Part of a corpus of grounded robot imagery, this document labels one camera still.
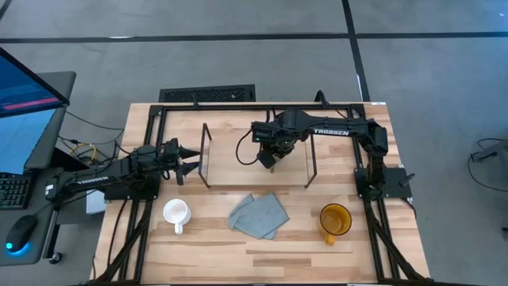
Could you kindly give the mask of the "blue lit desk monitor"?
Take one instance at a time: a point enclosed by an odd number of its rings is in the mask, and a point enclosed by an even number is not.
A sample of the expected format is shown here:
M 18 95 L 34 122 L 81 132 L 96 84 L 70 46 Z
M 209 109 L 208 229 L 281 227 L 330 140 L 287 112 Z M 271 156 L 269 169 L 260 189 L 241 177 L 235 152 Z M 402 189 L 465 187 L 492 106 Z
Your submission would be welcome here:
M 0 172 L 20 175 L 65 98 L 0 48 Z

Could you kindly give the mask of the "small white box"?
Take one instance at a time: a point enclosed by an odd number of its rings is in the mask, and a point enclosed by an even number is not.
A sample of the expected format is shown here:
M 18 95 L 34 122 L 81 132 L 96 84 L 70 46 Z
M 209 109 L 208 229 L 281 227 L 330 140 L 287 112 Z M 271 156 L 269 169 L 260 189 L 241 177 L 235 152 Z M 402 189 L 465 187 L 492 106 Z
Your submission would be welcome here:
M 102 213 L 106 210 L 106 201 L 104 199 L 104 193 L 99 190 L 87 191 L 86 197 L 86 213 L 88 215 L 94 215 Z

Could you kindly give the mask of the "wooden shelf with black frame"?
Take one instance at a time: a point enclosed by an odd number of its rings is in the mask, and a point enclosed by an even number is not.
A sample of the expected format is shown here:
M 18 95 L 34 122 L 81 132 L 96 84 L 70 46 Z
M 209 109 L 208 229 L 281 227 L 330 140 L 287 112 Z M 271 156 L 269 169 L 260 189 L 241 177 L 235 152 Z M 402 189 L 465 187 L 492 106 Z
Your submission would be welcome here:
M 243 134 L 242 129 L 212 134 L 208 125 L 202 126 L 198 174 L 207 187 L 309 187 L 317 176 L 312 137 L 298 141 L 291 154 L 265 168 L 259 161 L 251 165 L 238 162 L 235 150 Z

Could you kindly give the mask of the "black keyboard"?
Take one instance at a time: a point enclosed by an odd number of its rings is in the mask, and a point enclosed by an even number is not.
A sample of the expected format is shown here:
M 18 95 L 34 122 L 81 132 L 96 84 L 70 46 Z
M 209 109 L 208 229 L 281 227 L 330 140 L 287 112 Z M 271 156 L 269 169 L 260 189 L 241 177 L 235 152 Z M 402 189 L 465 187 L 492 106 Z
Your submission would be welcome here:
M 32 177 L 0 172 L 0 210 L 25 209 L 29 203 Z

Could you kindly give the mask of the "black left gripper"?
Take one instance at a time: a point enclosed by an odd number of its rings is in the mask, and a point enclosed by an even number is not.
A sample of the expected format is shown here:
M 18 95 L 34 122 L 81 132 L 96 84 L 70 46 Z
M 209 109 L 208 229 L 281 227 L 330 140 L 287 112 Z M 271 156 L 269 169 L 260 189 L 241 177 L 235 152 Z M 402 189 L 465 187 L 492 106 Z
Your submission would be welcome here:
M 164 145 L 163 152 L 160 154 L 160 175 L 165 179 L 170 179 L 170 171 L 175 173 L 176 182 L 179 186 L 183 186 L 183 178 L 190 172 L 199 167 L 199 162 L 185 163 L 180 160 L 198 156 L 199 151 L 186 149 L 182 145 L 179 146 L 177 138 L 172 138 Z

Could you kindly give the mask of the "grey knitted cloth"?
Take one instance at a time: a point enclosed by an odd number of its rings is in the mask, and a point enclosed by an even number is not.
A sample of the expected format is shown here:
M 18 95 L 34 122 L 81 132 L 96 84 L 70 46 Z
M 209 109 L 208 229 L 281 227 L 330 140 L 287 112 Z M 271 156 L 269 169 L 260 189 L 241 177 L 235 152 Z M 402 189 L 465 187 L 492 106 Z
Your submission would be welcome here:
M 248 195 L 231 211 L 228 225 L 256 239 L 273 240 L 277 229 L 290 220 L 273 193 L 255 199 Z

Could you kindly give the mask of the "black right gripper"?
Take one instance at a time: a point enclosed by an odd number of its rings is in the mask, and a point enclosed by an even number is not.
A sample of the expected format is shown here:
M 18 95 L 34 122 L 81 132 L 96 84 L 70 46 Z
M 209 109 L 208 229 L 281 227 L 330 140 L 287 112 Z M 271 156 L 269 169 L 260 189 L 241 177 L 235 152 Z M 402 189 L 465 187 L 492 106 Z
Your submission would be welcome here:
M 294 144 L 298 140 L 298 133 L 286 129 L 274 129 L 273 138 L 270 143 L 261 143 L 261 151 L 258 154 L 259 162 L 270 169 L 276 164 L 278 157 L 282 159 L 292 152 Z

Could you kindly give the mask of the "black floor vent grille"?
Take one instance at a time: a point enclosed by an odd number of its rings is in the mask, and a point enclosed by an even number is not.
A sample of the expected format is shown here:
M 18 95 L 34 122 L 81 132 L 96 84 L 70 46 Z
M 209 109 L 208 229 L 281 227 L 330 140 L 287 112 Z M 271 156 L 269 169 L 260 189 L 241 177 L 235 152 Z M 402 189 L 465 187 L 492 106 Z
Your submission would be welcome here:
M 255 102 L 254 84 L 161 89 L 159 102 Z

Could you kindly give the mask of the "amber glass mug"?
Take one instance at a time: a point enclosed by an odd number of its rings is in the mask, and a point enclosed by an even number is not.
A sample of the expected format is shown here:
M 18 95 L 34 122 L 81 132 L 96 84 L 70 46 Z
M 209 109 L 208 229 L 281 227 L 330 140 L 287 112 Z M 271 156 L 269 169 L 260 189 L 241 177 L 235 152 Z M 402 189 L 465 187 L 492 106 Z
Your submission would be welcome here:
M 352 216 L 343 205 L 330 203 L 321 209 L 317 225 L 324 236 L 325 244 L 333 246 L 337 237 L 345 235 L 350 231 Z

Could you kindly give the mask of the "white ceramic mug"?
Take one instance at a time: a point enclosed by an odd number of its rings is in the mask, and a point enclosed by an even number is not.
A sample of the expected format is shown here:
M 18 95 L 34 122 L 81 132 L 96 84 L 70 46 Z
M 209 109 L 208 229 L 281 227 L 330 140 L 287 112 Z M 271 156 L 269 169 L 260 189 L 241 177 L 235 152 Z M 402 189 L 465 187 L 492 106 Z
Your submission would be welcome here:
M 183 200 L 172 199 L 165 204 L 163 217 L 174 226 L 175 233 L 181 235 L 183 227 L 191 220 L 191 209 Z

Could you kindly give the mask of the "dark grey side desk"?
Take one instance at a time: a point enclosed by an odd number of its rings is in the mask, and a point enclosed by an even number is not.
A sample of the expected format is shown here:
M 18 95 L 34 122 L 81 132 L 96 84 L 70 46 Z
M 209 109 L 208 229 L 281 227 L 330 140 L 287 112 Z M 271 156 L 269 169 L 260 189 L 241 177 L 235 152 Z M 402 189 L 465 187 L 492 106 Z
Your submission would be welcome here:
M 55 251 L 60 226 L 56 223 L 58 213 L 45 199 L 45 186 L 51 176 L 63 169 L 80 169 L 83 164 L 56 146 L 66 109 L 55 110 L 40 140 L 26 162 L 32 173 L 32 195 L 28 206 L 22 210 L 0 210 L 0 267 L 35 264 L 49 259 Z M 25 215 L 35 215 L 37 226 L 26 248 L 18 253 L 6 250 L 6 237 L 13 224 Z

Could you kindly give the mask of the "black mouse with blue light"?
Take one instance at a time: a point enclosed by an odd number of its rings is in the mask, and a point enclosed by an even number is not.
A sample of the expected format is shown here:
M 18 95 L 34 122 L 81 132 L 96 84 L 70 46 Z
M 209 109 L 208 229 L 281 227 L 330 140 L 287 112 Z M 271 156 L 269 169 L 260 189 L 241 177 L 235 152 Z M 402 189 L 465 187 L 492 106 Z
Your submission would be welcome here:
M 9 253 L 22 251 L 29 243 L 29 239 L 37 226 L 35 215 L 25 215 L 19 218 L 10 228 L 5 247 Z

